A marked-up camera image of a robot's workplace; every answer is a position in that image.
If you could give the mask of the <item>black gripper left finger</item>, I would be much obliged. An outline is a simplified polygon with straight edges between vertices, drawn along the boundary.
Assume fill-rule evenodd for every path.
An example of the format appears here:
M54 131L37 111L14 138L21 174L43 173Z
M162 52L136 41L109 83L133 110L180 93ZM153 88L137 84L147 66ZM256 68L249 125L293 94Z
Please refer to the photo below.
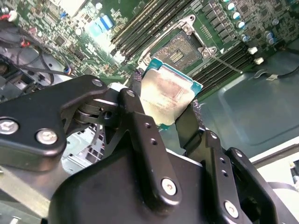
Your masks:
M83 75L0 105L0 162L26 171L57 167L72 133L101 124L109 132L105 148L133 151L147 205L169 211L182 193L152 117L136 92L114 91L100 79Z

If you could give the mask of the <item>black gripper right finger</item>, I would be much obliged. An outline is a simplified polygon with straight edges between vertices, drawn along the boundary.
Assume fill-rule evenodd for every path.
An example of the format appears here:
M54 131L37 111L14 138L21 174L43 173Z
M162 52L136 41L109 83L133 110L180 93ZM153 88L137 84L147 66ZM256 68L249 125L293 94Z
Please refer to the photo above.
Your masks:
M207 224L282 224L284 204L237 148L225 150L218 136L207 130L200 104L191 102L176 120L185 157L200 164L200 173L185 171L183 193L194 188L199 221Z

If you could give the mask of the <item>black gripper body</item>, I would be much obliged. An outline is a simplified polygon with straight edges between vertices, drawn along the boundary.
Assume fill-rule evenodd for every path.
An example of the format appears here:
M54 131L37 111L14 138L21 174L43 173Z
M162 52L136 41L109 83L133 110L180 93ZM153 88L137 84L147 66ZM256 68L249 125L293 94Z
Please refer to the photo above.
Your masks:
M117 155L70 176L50 203L50 224L217 224L208 202L203 167L172 151L168 157L182 189L178 207L165 213L148 207L133 154Z

